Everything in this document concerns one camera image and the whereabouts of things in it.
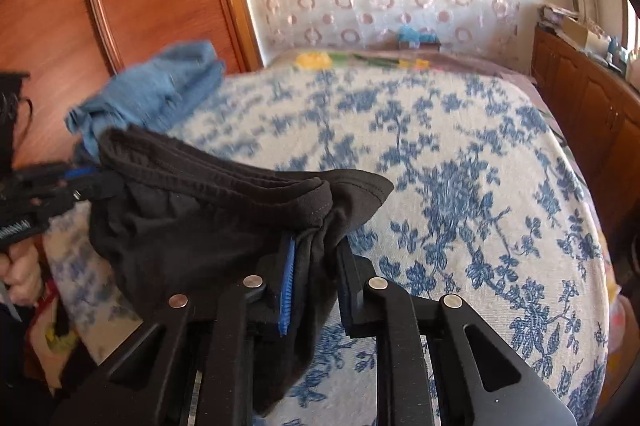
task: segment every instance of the silver screw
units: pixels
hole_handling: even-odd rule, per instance
[[[249,275],[244,280],[242,280],[242,283],[249,289],[255,289],[256,287],[260,287],[260,285],[262,285],[262,277],[258,275]]]
[[[462,298],[457,294],[447,294],[442,301],[444,305],[452,309],[459,309],[462,307]]]
[[[389,287],[389,282],[384,278],[380,278],[380,276],[375,276],[373,278],[369,278],[369,287],[376,289],[377,291],[382,291]]]
[[[187,305],[189,298],[187,298],[184,294],[174,294],[171,298],[169,298],[169,307],[174,309],[180,309]]]

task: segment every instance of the bed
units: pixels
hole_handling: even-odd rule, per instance
[[[557,124],[526,77],[495,67],[296,52],[228,77],[170,133],[248,164],[356,167],[393,181],[350,236],[353,251],[414,295],[460,294],[587,424],[606,373],[606,249]],[[52,222],[44,246],[100,362],[139,320],[88,241],[89,211],[83,203]],[[375,388],[374,342],[345,337],[336,307],[308,372],[254,424],[371,425]]]

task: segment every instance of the blue floral pattern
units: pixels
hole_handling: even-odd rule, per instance
[[[413,295],[460,294],[587,424],[606,359],[602,253],[580,182],[521,90],[428,71],[265,70],[226,79],[172,134],[261,167],[390,179],[354,253]],[[67,278],[89,260],[75,251]],[[79,294],[79,310],[99,297],[125,309],[117,295]],[[372,425],[375,402],[375,343],[345,337],[335,307],[312,366],[259,423]]]

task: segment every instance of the cabinet door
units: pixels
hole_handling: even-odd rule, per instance
[[[531,75],[538,82],[538,87],[544,91],[547,87],[547,77],[550,72],[552,59],[552,49],[545,33],[536,29],[536,39],[534,42],[533,59],[531,61]]]
[[[578,95],[567,142],[585,180],[590,183],[613,142],[612,127],[616,111],[620,110],[620,91],[613,78],[591,63],[584,65],[581,83],[582,93]]]
[[[570,127],[582,92],[580,63],[584,58],[561,41],[558,41],[556,55],[558,60],[555,70],[549,74],[552,84],[547,89],[545,101],[571,146]]]
[[[602,228],[613,233],[640,197],[640,102],[625,94],[614,138],[591,188]]]

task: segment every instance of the finger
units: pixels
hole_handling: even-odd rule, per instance
[[[33,243],[33,238],[29,238],[18,242],[12,246],[9,246],[9,257],[12,261],[16,261],[25,255],[31,253],[31,251],[35,249],[35,244]]]
[[[0,253],[0,278],[4,280],[4,277],[9,272],[9,268],[11,267],[11,262],[9,257],[4,253]]]
[[[38,252],[35,248],[11,264],[9,272],[4,276],[4,281],[9,285],[22,285],[33,273],[40,275]]]
[[[32,274],[24,284],[14,285],[9,289],[9,298],[16,305],[31,306],[36,303],[41,289],[40,275]]]

